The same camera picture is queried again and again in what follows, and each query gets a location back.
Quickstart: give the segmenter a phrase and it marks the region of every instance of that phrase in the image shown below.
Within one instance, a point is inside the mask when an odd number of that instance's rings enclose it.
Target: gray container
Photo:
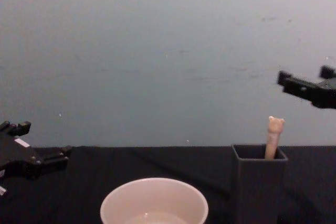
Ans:
[[[266,145],[232,145],[231,208],[234,224],[276,224],[287,156],[277,148],[266,160]]]

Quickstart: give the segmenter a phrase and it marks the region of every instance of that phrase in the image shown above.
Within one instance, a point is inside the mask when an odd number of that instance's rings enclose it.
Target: small figurine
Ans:
[[[282,133],[282,129],[284,128],[283,124],[285,123],[285,120],[275,118],[273,116],[270,116],[268,119],[269,123],[265,159],[274,159],[280,139],[280,134]]]

